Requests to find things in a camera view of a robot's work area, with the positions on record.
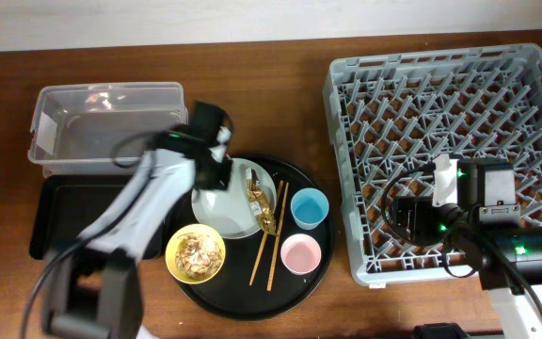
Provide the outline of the gold foil snack wrapper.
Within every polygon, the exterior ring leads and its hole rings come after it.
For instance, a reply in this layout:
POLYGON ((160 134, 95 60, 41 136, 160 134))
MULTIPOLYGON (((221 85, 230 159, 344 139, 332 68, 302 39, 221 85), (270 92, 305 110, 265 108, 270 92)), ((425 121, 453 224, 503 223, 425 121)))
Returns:
POLYGON ((266 234, 276 235, 275 216, 254 169, 246 169, 246 180, 248 205, 257 225, 266 234))

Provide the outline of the yellow bowl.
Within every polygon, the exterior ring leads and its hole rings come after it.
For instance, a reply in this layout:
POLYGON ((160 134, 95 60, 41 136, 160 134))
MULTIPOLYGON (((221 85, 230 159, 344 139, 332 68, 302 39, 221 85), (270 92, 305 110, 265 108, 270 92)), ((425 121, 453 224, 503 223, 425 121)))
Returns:
POLYGON ((182 227, 168 241, 166 264, 179 282, 205 283, 223 267, 226 248, 220 234, 204 224, 182 227))

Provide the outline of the peanut shells and rice scraps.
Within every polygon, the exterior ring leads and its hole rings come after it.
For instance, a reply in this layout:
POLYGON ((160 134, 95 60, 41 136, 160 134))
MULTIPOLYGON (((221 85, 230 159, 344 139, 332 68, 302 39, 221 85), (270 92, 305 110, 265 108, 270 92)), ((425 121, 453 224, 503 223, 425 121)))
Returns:
POLYGON ((192 279, 202 281, 218 271, 223 252, 207 234, 182 234, 175 254, 177 268, 192 279))

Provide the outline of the white paper napkin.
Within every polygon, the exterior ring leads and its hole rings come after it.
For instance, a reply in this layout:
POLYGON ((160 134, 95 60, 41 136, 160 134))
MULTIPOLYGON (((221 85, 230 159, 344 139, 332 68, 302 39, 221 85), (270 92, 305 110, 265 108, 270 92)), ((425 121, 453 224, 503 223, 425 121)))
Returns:
POLYGON ((211 157, 218 163, 222 163, 225 158, 229 142, 231 141, 231 130, 228 127, 221 127, 218 131, 215 146, 210 148, 211 157))

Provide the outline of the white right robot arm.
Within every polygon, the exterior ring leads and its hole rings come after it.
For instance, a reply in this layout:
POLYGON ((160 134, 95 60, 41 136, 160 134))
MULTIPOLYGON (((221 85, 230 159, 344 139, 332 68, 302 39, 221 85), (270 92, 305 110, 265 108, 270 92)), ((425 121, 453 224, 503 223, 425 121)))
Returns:
POLYGON ((521 222, 513 165, 441 154, 418 170, 432 174, 433 195, 383 195, 385 224, 408 244, 463 252, 504 336, 542 338, 542 227, 521 222))

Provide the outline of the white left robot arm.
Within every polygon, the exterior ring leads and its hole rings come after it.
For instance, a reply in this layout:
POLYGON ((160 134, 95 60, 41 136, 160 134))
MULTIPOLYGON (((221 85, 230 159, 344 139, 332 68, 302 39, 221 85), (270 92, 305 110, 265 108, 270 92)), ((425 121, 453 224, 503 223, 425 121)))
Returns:
POLYGON ((58 338, 149 338, 137 266, 173 206, 192 189, 226 189, 233 123, 198 102, 189 123, 146 135, 136 171, 107 209, 55 250, 30 296, 58 338))

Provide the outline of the clear plastic waste bin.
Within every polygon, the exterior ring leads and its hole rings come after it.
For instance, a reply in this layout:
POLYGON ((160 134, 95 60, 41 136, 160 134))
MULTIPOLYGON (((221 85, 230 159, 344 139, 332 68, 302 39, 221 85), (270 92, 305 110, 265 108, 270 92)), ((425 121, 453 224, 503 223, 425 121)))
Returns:
POLYGON ((27 153, 43 174, 130 174, 112 163, 124 139, 188 122, 177 82, 125 82, 43 88, 27 153))

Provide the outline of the grey dishwasher rack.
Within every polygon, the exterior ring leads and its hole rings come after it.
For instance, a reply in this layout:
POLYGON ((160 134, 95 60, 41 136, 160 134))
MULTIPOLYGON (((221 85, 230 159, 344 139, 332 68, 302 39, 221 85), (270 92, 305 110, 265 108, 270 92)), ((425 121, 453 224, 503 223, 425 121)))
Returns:
POLYGON ((420 165, 451 153, 515 170, 526 226, 542 226, 542 49, 531 43, 332 61, 323 88, 342 191, 350 271, 362 286, 448 279, 460 252, 417 248, 380 215, 393 196, 429 196, 420 165))

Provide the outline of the grey round plate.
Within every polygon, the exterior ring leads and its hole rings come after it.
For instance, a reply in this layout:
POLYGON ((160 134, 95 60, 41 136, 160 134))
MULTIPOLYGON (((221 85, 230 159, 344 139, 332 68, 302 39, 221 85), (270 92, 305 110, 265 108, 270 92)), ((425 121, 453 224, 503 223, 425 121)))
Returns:
POLYGON ((214 228, 225 239, 240 239, 261 230, 248 207, 246 170, 253 169, 272 208, 277 190, 271 175, 259 164, 233 158, 230 185, 226 190, 191 193, 191 207, 197 221, 214 228))

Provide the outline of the right wooden chopstick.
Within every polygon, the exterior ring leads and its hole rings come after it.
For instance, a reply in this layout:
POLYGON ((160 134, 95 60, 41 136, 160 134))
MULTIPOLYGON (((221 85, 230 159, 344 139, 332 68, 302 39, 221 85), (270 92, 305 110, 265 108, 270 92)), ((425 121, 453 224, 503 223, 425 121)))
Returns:
POLYGON ((273 255, 272 255, 272 260, 271 260, 270 270, 269 270, 269 275, 268 275, 268 280, 267 280, 267 286, 266 286, 266 291, 267 292, 271 292, 272 288, 273 288, 273 281, 274 281, 274 277, 275 277, 275 271, 276 271, 276 267, 277 267, 277 260, 278 260, 278 256, 279 256, 279 242, 280 242, 281 233, 282 233, 282 230, 283 230, 283 224, 284 224, 284 219, 285 219, 285 210, 286 210, 287 196, 288 196, 288 192, 289 192, 289 187, 290 187, 290 183, 286 183, 285 187, 284 187, 284 192, 282 194, 282 203, 281 203, 281 209, 280 209, 280 213, 279 213, 279 226, 278 226, 278 230, 277 230, 277 235, 275 236, 273 255))

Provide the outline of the wooden chopstick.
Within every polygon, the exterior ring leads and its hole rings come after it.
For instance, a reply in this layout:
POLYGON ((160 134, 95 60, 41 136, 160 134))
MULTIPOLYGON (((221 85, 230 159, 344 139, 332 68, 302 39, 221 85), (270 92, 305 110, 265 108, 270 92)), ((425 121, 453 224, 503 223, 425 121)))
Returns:
POLYGON ((273 255, 272 255, 272 260, 271 260, 270 270, 269 270, 269 275, 268 275, 268 280, 267 280, 267 286, 266 286, 266 291, 267 292, 271 292, 272 288, 273 288, 273 281, 274 281, 274 277, 275 277, 275 271, 276 271, 276 267, 277 267, 277 260, 278 260, 278 256, 279 256, 279 242, 280 242, 281 233, 282 233, 282 230, 283 230, 283 224, 284 224, 284 219, 285 219, 285 210, 286 210, 287 196, 288 196, 288 192, 289 192, 289 187, 290 187, 290 183, 286 183, 285 187, 284 187, 284 192, 282 194, 282 203, 281 203, 281 209, 280 209, 280 213, 279 213, 279 226, 278 226, 278 230, 277 230, 277 235, 275 236, 273 255))
MULTIPOLYGON (((279 181, 279 186, 277 188, 278 194, 277 194, 277 197, 276 197, 276 200, 275 200, 275 207, 273 209, 274 214, 275 214, 276 209, 277 209, 277 207, 279 205, 279 197, 280 197, 281 192, 283 190, 283 186, 284 186, 284 181, 280 180, 279 181)), ((254 263, 254 266, 253 266, 253 269, 252 269, 252 272, 251 272, 249 284, 248 284, 250 286, 253 284, 254 279, 256 277, 256 273, 257 273, 257 270, 258 270, 258 267, 259 267, 259 263, 261 261, 262 255, 263 255, 263 250, 264 250, 264 247, 265 247, 265 242, 267 240, 267 236, 268 236, 268 234, 263 232, 263 237, 262 237, 259 249, 258 249, 257 257, 256 257, 256 260, 255 260, 255 263, 254 263)))

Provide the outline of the left wooden chopstick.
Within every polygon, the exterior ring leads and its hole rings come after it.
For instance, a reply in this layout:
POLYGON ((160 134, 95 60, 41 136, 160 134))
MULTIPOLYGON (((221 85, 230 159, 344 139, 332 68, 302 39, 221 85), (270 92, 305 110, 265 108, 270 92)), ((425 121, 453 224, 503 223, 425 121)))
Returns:
MULTIPOLYGON (((279 205, 279 197, 280 197, 281 192, 283 190, 283 186, 284 186, 284 181, 280 180, 279 181, 279 186, 277 188, 278 194, 277 194, 277 197, 276 197, 276 200, 275 200, 275 207, 273 209, 274 214, 275 214, 276 209, 277 209, 277 207, 279 205)), ((263 237, 262 237, 259 249, 258 249, 257 257, 256 257, 256 260, 255 260, 255 263, 254 263, 254 266, 253 266, 253 269, 252 269, 252 272, 251 272, 249 284, 248 284, 250 286, 253 284, 254 279, 256 277, 256 273, 257 273, 257 270, 258 270, 258 267, 259 267, 259 263, 261 261, 262 255, 263 255, 263 250, 264 250, 264 247, 265 247, 265 242, 267 240, 267 236, 268 236, 268 234, 263 232, 263 237)))

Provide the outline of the blue plastic cup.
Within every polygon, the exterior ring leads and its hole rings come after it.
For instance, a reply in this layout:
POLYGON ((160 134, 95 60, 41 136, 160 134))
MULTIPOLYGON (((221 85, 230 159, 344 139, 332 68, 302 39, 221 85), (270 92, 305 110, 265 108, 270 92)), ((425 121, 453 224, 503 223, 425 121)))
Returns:
POLYGON ((326 219, 329 202, 321 190, 312 187, 303 188, 292 197, 291 213, 298 227, 312 230, 326 219))

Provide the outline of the black rectangular tray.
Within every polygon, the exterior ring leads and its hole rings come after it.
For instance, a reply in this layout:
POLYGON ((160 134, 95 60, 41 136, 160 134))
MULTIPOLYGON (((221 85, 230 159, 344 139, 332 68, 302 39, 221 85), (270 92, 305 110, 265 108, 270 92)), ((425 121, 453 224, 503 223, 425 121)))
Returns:
POLYGON ((53 245, 73 241, 129 182, 129 175, 52 175, 40 193, 29 254, 41 260, 53 245))

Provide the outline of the pink plastic cup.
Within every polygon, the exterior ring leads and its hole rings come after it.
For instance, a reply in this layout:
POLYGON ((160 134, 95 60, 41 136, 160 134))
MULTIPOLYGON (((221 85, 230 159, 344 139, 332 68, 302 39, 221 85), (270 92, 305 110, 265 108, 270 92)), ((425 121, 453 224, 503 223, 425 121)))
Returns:
POLYGON ((294 234, 281 245, 280 258, 291 273, 295 275, 309 274, 321 263, 321 247, 310 235, 294 234))

